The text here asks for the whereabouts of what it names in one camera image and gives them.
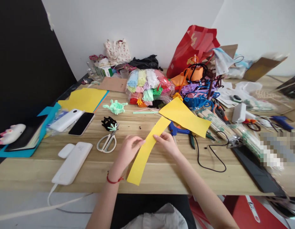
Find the hand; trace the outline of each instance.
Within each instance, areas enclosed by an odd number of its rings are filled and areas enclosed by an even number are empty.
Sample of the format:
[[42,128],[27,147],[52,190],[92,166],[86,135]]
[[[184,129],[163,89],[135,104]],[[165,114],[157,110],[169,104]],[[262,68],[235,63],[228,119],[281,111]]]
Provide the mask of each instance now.
[[180,154],[178,146],[176,145],[173,136],[167,132],[163,132],[160,136],[153,135],[157,142],[159,142],[171,156]]
[[122,143],[117,158],[115,159],[112,168],[110,169],[108,178],[115,182],[117,181],[129,163],[134,159],[140,147],[145,143],[145,140],[138,136],[127,135]]

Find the red shopping bag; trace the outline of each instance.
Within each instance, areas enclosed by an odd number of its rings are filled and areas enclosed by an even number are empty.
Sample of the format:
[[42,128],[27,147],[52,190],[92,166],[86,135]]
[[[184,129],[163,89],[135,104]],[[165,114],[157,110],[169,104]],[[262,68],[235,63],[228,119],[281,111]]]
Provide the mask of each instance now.
[[176,48],[167,69],[167,78],[179,75],[189,65],[194,64],[191,60],[194,55],[198,57],[199,62],[210,56],[211,53],[208,51],[220,46],[216,34],[217,29],[191,25]]

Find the white scissors handle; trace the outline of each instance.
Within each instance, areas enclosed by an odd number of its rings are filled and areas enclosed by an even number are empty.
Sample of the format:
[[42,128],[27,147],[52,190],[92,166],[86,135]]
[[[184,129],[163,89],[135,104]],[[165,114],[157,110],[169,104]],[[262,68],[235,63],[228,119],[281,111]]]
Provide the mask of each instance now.
[[[106,139],[106,141],[105,141],[103,147],[100,148],[100,143],[101,143],[106,137],[107,137],[107,139]],[[110,146],[112,140],[115,140],[115,145],[113,146],[113,148],[112,148],[110,151],[108,151],[108,148],[109,148],[109,146]],[[98,149],[99,151],[101,151],[101,152],[104,152],[104,153],[111,153],[111,152],[116,148],[116,145],[117,145],[116,136],[115,136],[115,135],[111,135],[111,134],[109,134],[109,135],[106,135],[106,136],[102,137],[102,138],[99,140],[99,142],[97,143],[97,149]]]

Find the white shirt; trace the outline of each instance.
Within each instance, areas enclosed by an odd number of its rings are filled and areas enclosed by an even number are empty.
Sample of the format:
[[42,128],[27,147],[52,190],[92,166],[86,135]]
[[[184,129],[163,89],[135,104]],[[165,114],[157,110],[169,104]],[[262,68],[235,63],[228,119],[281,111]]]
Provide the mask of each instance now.
[[155,213],[137,216],[121,229],[188,229],[185,218],[170,203]]

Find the yellow paper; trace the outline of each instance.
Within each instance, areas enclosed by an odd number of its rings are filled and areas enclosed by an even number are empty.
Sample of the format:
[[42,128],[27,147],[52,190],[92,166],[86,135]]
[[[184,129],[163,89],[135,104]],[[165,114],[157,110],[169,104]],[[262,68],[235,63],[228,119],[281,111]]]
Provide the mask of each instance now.
[[58,103],[63,109],[69,111],[72,109],[79,109],[93,113],[106,92],[106,90],[82,88],[71,92],[68,100],[59,100]]
[[174,98],[159,113],[203,138],[211,125],[209,120],[194,115],[179,98]]
[[154,139],[153,135],[160,136],[162,132],[167,128],[170,124],[170,120],[166,119],[165,117],[161,117],[153,129],[150,131],[148,136],[146,137],[146,142],[141,146],[139,153],[135,159],[134,164],[129,172],[127,182],[133,183],[136,185],[140,184],[143,171],[147,162],[147,159],[153,149],[156,140]]

